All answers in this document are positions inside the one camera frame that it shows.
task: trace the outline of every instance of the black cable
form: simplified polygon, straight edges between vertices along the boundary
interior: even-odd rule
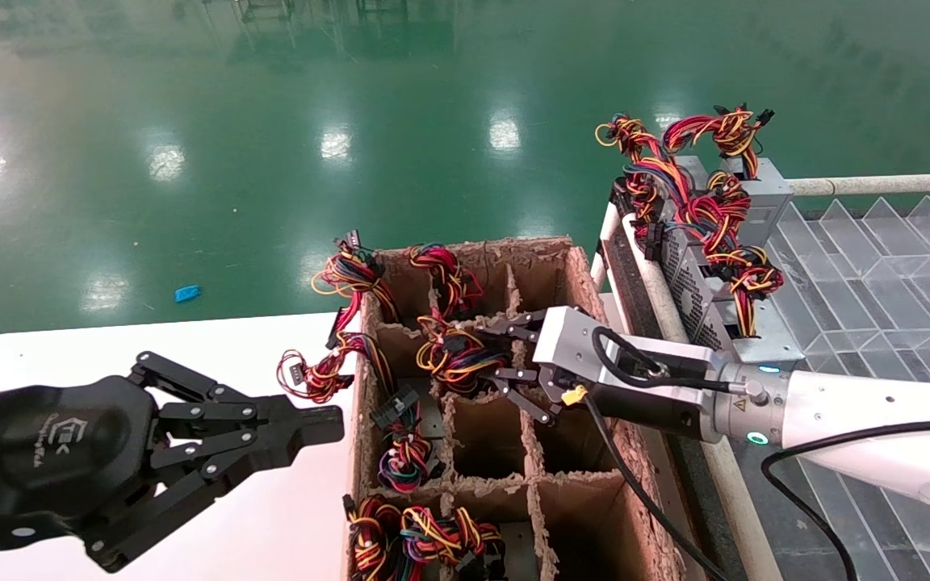
[[[662,512],[662,508],[658,508],[656,501],[652,500],[648,492],[645,492],[641,483],[638,482],[638,479],[634,476],[634,472],[631,472],[630,468],[626,466],[626,463],[623,461],[623,455],[619,453],[619,449],[616,448],[616,442],[612,439],[612,434],[609,434],[609,427],[605,426],[604,416],[601,415],[601,411],[598,411],[597,404],[594,403],[594,396],[587,394],[587,396],[584,397],[584,403],[587,404],[587,409],[591,412],[591,418],[594,419],[594,425],[597,426],[597,431],[601,434],[601,437],[605,439],[605,445],[609,446],[609,453],[612,454],[612,459],[616,461],[616,466],[619,467],[619,471],[623,473],[623,478],[627,484],[630,484],[630,488],[634,489],[634,493],[638,496],[638,499],[641,500],[641,503],[645,505],[645,508],[648,508],[648,511],[656,518],[658,523],[662,525],[662,529],[665,529],[665,532],[669,533],[672,540],[675,541],[677,545],[680,545],[680,548],[684,549],[684,552],[690,555],[698,565],[702,566],[702,569],[705,569],[706,573],[719,581],[727,581],[727,577],[724,576],[723,571],[721,571],[719,567],[716,567],[716,565],[713,565],[713,562],[702,554],[692,541],[688,541],[687,537],[684,537],[683,534],[677,530],[677,527],[674,526],[672,522],[669,522],[669,518],[665,516],[665,512]]]
[[[834,529],[831,529],[831,526],[827,524],[827,521],[824,520],[822,516],[817,514],[817,512],[813,510],[809,504],[806,504],[803,499],[799,499],[796,493],[792,492],[785,483],[780,481],[780,479],[770,471],[770,468],[781,460],[798,456],[798,454],[816,452],[819,451],[819,449],[831,448],[831,446],[834,445],[850,444],[850,442],[862,441],[862,439],[869,439],[872,437],[889,437],[890,435],[909,433],[930,433],[930,422],[911,422],[908,424],[878,426],[876,428],[857,430],[854,433],[820,438],[816,439],[816,441],[808,441],[806,444],[793,445],[791,448],[772,453],[770,456],[767,456],[763,464],[761,464],[760,469],[763,471],[763,476],[767,481],[774,485],[774,488],[778,489],[786,499],[796,505],[798,510],[805,512],[805,515],[813,521],[813,525],[819,526],[824,536],[827,536],[827,539],[835,546],[838,555],[842,559],[842,566],[845,567],[845,578],[848,579],[848,581],[856,581],[856,565],[853,565],[852,555],[849,555],[848,549],[845,548],[845,544],[842,543],[841,538],[838,538],[838,534],[834,532]]]
[[[636,349],[633,345],[628,343],[625,339],[619,336],[612,328],[608,327],[598,327],[595,328],[594,332],[591,333],[591,342],[594,345],[594,354],[597,355],[598,361],[601,361],[601,364],[604,365],[606,369],[616,379],[619,379],[620,382],[624,382],[627,386],[639,387],[639,389],[647,389],[647,387],[659,387],[659,386],[679,386],[679,387],[696,387],[697,389],[710,390],[714,392],[723,392],[731,393],[731,390],[727,389],[726,382],[713,382],[709,379],[698,379],[698,378],[649,378],[641,379],[635,378],[634,375],[630,375],[626,371],[623,371],[619,365],[617,365],[612,359],[609,358],[609,354],[605,352],[605,346],[601,345],[601,338],[608,337],[610,341],[616,343],[616,346],[619,347],[620,352],[628,354],[628,356],[633,357],[642,364],[644,364],[649,370],[657,370],[660,368],[658,361],[649,357],[648,354],[642,352],[641,349]]]

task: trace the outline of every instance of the wire harness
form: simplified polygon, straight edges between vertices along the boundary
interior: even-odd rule
[[[429,371],[454,393],[470,396],[480,385],[480,372],[509,364],[509,355],[489,349],[464,328],[448,324],[437,313],[418,317],[425,344],[416,353],[418,367]]]
[[[397,304],[390,287],[383,280],[384,268],[375,258],[375,251],[359,245],[357,231],[351,232],[351,244],[336,239],[338,253],[325,261],[325,267],[311,278],[311,288],[321,295],[340,295],[350,299],[350,307],[341,310],[336,319],[336,331],[342,331],[361,310],[365,295],[372,293],[383,309],[386,321],[400,320]]]
[[[433,445],[421,437],[420,423],[421,404],[416,402],[387,427],[390,449],[379,457],[378,474],[385,488],[407,494],[442,474],[442,462],[431,465]]]
[[[733,111],[720,106],[713,109],[716,115],[694,115],[669,125],[662,133],[662,144],[669,155],[676,155],[683,148],[696,144],[698,137],[709,133],[721,157],[741,157],[745,165],[745,179],[756,179],[760,161],[752,143],[757,132],[770,122],[774,111],[764,110],[756,116],[756,121],[750,123],[753,113],[745,103]]]
[[[332,353],[326,354],[316,365],[308,366],[302,353],[296,349],[287,349],[274,369],[274,378],[278,385],[289,395],[309,399],[314,403],[331,400],[340,390],[354,382],[353,375],[343,375],[340,368],[348,354],[360,353],[371,364],[379,379],[379,387],[385,393],[392,393],[394,376],[390,364],[379,349],[375,339],[364,333],[340,331],[336,333],[336,346]]]
[[[646,257],[658,255],[653,245],[660,244],[662,232],[684,229],[701,243],[709,275],[730,284],[737,311],[738,337],[756,337],[754,301],[763,300],[785,283],[785,275],[767,258],[760,247],[742,246],[739,226],[746,220],[750,199],[733,173],[717,170],[709,176],[707,190],[693,188],[693,179],[677,165],[675,155],[688,144],[709,132],[726,157],[742,156],[748,179],[756,176],[756,152],[752,143],[756,132],[773,112],[764,111],[749,124],[752,113],[747,107],[728,111],[716,107],[716,117],[695,115],[676,121],[665,130],[661,142],[651,135],[639,119],[624,114],[613,115],[608,123],[598,125],[595,139],[606,147],[616,146],[628,158],[614,194],[626,194],[635,209],[634,227],[638,242],[645,246]],[[662,231],[657,222],[665,199],[676,208],[664,221]]]
[[[465,508],[454,518],[436,519],[428,508],[406,508],[401,516],[404,551],[414,562],[442,562],[461,571],[485,554],[505,558],[505,541],[495,525],[477,523]]]
[[[454,567],[461,581],[505,579],[501,530],[476,522],[465,508],[437,519],[425,507],[401,511],[381,496],[355,504],[347,494],[343,510],[355,581],[421,581],[421,570],[431,562]]]
[[[451,319],[479,306],[483,287],[468,268],[463,267],[446,246],[425,244],[407,249],[407,260],[413,267],[426,269],[433,277],[440,314]]]
[[[423,563],[408,558],[400,536],[402,512],[381,496],[354,504],[343,496],[350,522],[354,581],[421,581]]]

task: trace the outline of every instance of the cardboard divider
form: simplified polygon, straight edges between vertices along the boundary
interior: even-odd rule
[[[401,320],[388,320],[387,323],[418,328],[417,317],[429,314],[431,307],[429,290],[433,283],[429,271],[410,265],[403,250],[377,250],[376,257],[387,269],[383,280],[390,287],[401,316]]]
[[[484,311],[463,320],[463,328],[488,324],[491,317],[505,316],[502,313],[514,316],[554,305],[580,305],[594,319],[605,321],[586,254],[568,238],[507,239],[449,249],[476,272],[487,290]],[[429,305],[436,302],[428,273],[409,267],[401,250],[384,251],[383,257],[403,312],[410,316],[429,312]],[[366,297],[362,330],[377,336],[394,373],[428,378],[414,361],[424,342],[420,332],[384,324],[380,317],[378,302]],[[535,368],[524,341],[483,340],[510,349],[513,366]],[[542,408],[550,405],[539,387],[523,386],[519,391]],[[501,393],[466,399],[429,382],[446,434],[444,445],[434,452],[447,463],[447,470],[441,478],[402,495],[378,488],[375,477],[383,434],[369,415],[387,399],[376,392],[374,373],[358,362],[354,425],[348,430],[348,437],[354,438],[350,488],[355,497],[381,492],[401,507],[414,503],[439,507],[443,516],[453,514],[455,505],[464,505],[477,521],[502,525],[502,534],[522,541],[513,545],[505,539],[509,561],[526,563],[523,569],[509,568],[513,581],[683,578],[676,547],[614,470],[584,409],[568,409],[557,425],[548,428]],[[613,422],[613,431],[627,465],[655,499],[653,468],[638,431],[623,422]],[[350,571],[344,571],[342,581],[350,581]],[[424,579],[455,581],[457,575],[450,567],[429,566]]]
[[[455,474],[489,479],[524,474],[526,449],[516,405],[501,394],[476,400],[449,394],[443,402],[443,415],[454,422]]]
[[[536,485],[553,553],[542,564],[542,580],[645,579],[638,530],[624,503],[622,475],[584,476],[549,477]]]

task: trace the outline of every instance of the robotic arm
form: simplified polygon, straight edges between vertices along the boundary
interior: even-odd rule
[[[0,550],[70,534],[115,573],[254,472],[342,438],[337,406],[248,397],[149,352],[125,378],[0,392]]]
[[[930,383],[731,363],[707,347],[616,335],[570,307],[527,313],[488,332],[535,343],[539,385],[553,403],[549,412],[530,412],[543,423],[575,402],[578,386],[606,416],[702,441],[727,435],[788,449],[866,428],[930,422]],[[805,457],[930,504],[930,431]]]

